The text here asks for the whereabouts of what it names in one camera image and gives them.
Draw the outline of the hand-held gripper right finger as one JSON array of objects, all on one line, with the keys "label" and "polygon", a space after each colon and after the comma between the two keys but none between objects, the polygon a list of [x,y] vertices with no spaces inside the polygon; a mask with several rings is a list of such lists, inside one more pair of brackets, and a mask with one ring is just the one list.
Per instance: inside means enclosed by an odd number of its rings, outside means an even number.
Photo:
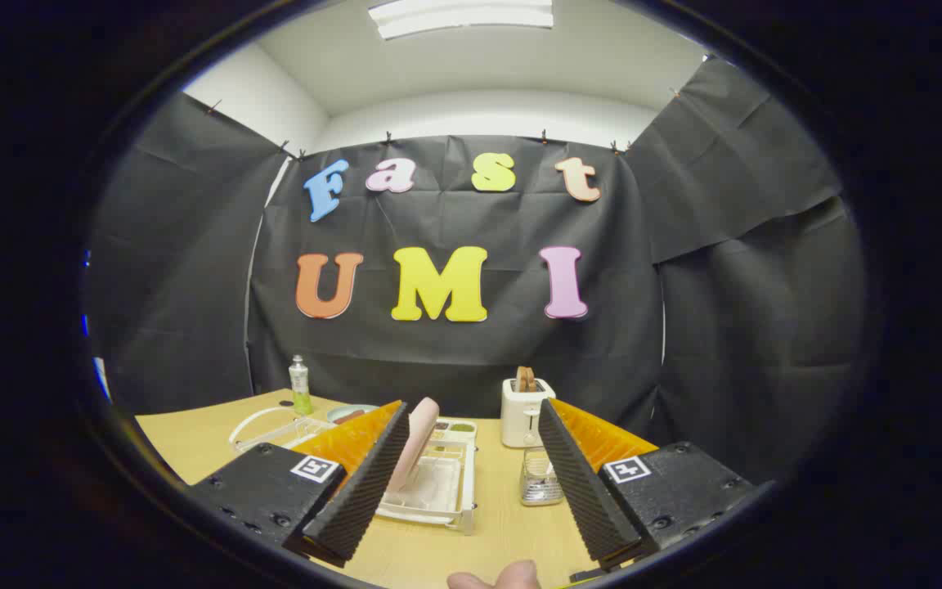
[{"label": "hand-held gripper right finger", "polygon": [[590,558],[610,571],[694,537],[758,488],[688,441],[658,447],[567,402],[539,432]]}]

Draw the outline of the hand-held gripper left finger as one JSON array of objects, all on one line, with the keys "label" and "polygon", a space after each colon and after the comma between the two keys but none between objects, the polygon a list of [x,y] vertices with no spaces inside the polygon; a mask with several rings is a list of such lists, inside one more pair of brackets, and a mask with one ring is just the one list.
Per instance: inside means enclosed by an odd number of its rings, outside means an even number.
[{"label": "hand-held gripper left finger", "polygon": [[396,400],[285,448],[258,441],[191,486],[252,540],[343,567],[369,528],[409,439]]}]

